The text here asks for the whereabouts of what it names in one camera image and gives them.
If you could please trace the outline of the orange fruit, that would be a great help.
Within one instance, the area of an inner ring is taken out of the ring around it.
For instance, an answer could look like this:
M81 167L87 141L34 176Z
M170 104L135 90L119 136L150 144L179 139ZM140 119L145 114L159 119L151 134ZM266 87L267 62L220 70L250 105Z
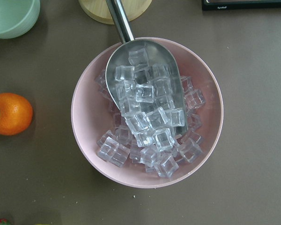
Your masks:
M14 93L0 94L0 135L16 135L26 130L33 117L30 102Z

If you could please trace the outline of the metal ice scoop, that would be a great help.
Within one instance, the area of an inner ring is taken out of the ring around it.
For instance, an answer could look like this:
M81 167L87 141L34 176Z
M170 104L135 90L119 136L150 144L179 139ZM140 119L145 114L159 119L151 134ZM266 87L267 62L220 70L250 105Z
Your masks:
M116 67L132 65L135 70L150 67L154 64L165 65L170 71L173 101L177 108L185 110L184 94L179 69L174 56L163 45L147 38L135 39L128 18L120 0L108 0L108 9L118 30L122 45L118 47L108 60L105 69L107 89L115 105L120 108L115 78Z

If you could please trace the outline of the pink bowl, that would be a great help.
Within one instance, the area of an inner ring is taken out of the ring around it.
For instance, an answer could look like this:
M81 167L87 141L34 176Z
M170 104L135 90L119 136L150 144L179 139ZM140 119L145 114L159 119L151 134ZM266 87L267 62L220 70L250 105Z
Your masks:
M125 162L117 167L97 156L97 140L113 128L113 118L108 112L108 100L99 93L95 77L106 67L108 59L119 47L114 44L96 56L83 71L74 91L71 121L76 141L89 163L107 178L134 188L161 188L182 181L195 173L212 154L223 125L223 99L219 84L207 64L192 50L171 40L154 38L175 57L182 75L189 75L193 85L202 91L206 103L198 110L203 136L202 154L194 162L181 164L169 178L147 173L140 164Z

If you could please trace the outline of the round wooden stand base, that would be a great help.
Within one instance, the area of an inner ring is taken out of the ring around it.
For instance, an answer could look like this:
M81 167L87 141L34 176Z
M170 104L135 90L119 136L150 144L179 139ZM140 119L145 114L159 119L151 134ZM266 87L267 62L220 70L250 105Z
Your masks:
M132 21L149 8L152 0L122 0L121 2L128 20ZM104 24L114 24L105 0L79 0L79 4L92 19Z

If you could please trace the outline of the black framed tray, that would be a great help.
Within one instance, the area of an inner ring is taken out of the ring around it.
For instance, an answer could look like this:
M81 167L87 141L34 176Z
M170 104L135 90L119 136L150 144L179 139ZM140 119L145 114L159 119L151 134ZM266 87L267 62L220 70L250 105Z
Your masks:
M202 0L202 10L281 8L281 0Z

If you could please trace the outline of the mint green bowl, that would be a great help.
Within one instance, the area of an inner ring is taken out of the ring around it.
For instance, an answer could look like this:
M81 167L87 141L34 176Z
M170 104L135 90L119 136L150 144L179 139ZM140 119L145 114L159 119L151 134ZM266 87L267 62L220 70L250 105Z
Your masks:
M0 39L19 37L36 23L39 0L0 0Z

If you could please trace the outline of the red strawberry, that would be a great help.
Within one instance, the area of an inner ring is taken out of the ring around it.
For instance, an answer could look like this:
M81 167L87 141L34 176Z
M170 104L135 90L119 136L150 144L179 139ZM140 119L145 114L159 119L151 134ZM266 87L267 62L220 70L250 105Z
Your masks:
M11 222L5 218L0 218L0 225L11 225Z

